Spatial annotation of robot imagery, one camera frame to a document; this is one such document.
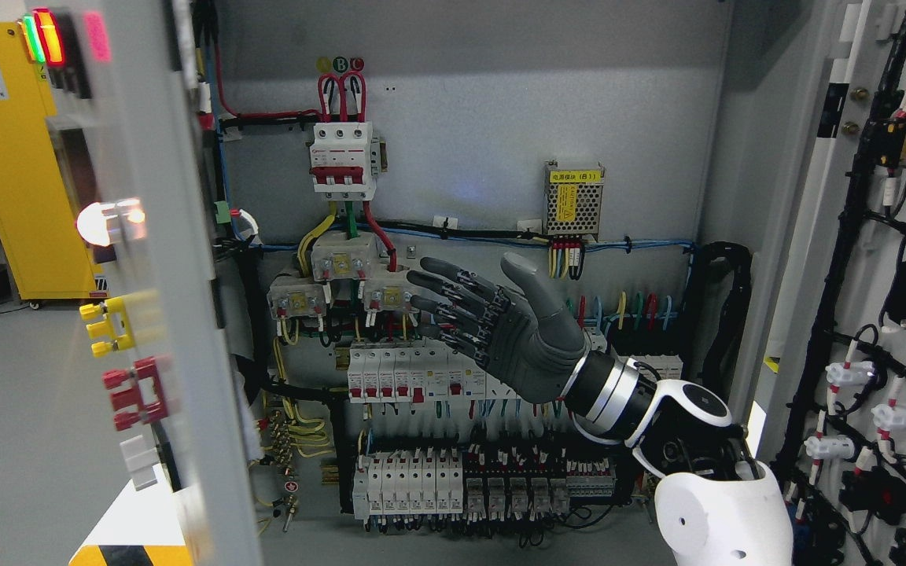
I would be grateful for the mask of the dark grey robot hand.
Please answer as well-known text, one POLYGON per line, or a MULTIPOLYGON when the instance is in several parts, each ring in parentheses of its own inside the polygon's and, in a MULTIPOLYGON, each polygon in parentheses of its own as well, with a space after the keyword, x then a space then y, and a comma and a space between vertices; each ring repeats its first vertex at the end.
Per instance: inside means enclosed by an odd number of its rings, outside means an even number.
POLYGON ((513 287, 445 260, 421 259, 407 280, 440 299, 412 297, 414 308, 434 318, 418 331, 473 359, 525 401, 567 400, 588 355, 586 337, 535 264, 507 253, 500 266, 513 287))

